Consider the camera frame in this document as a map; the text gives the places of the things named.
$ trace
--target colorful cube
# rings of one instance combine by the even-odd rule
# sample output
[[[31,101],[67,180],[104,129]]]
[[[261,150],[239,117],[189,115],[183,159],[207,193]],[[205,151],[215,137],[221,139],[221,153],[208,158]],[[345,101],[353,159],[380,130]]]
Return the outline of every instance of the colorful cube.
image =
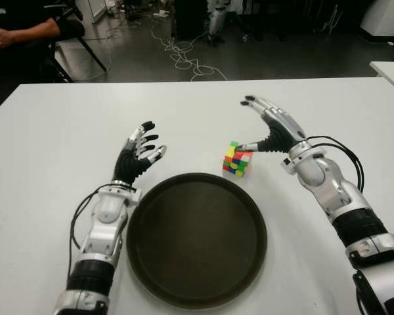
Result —
[[[250,163],[252,152],[235,152],[239,143],[232,141],[223,160],[222,168],[242,178]]]

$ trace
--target black chair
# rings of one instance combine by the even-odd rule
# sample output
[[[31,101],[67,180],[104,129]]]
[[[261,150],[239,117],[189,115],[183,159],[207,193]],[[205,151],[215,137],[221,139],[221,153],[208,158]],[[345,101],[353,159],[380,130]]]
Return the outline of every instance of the black chair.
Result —
[[[85,28],[79,20],[83,20],[83,15],[79,8],[76,6],[74,0],[57,0],[53,4],[44,6],[47,12],[55,19],[58,27],[60,28],[60,36],[53,38],[51,42],[49,59],[57,70],[61,73],[63,78],[72,83],[73,79],[64,70],[60,63],[55,58],[56,42],[66,41],[68,39],[77,39],[87,52],[92,56],[92,58],[97,62],[97,64],[106,72],[104,64],[98,59],[96,54],[90,48],[90,46],[82,38],[85,35]],[[78,20],[68,19],[69,16],[75,15]]]

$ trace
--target round tray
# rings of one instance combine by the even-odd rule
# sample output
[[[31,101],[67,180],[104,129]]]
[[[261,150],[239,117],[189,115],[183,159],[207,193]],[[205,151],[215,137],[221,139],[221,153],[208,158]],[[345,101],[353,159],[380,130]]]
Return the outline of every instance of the round tray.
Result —
[[[127,250],[144,286],[167,303],[209,308],[241,294],[257,276],[267,231],[237,185],[204,173],[171,177],[131,217]]]

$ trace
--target robot leg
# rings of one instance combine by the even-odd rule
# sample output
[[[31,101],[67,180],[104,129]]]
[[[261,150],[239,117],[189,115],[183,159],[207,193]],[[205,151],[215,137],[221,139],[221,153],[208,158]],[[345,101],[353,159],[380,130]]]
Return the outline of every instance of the robot leg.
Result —
[[[215,9],[213,10],[210,17],[209,41],[213,41],[213,39],[222,30],[223,24],[226,20],[226,14],[229,5],[230,0],[216,0]]]

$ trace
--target silver robotic forearm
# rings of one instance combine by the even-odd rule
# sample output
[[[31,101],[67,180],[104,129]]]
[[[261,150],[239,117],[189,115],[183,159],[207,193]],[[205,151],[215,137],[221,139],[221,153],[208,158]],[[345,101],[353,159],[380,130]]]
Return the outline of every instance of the silver robotic forearm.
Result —
[[[113,180],[113,186],[101,188],[99,202],[92,210],[92,227],[86,236],[67,290],[60,294],[54,315],[71,310],[71,314],[106,314],[112,276],[120,257],[121,232],[127,224],[127,212],[140,201],[141,191],[126,189],[127,183]]]
[[[97,192],[100,198],[92,210],[92,227],[80,247],[66,290],[58,298],[53,315],[106,314],[112,278],[121,252],[121,233],[127,224],[128,211],[133,211],[141,198],[141,190],[131,185],[166,153],[166,146],[155,149],[154,145],[145,145],[158,138],[158,135],[144,136],[154,127],[153,122],[147,121],[135,129],[118,156],[111,184],[101,186],[90,195],[92,198]]]
[[[254,96],[241,104],[258,112],[271,133],[237,150],[288,153],[282,166],[289,174],[297,174],[336,229],[357,270],[353,280],[365,309],[371,315],[394,315],[394,234],[388,233],[359,189],[344,179],[336,162],[325,158],[323,149],[313,148],[285,111]]]

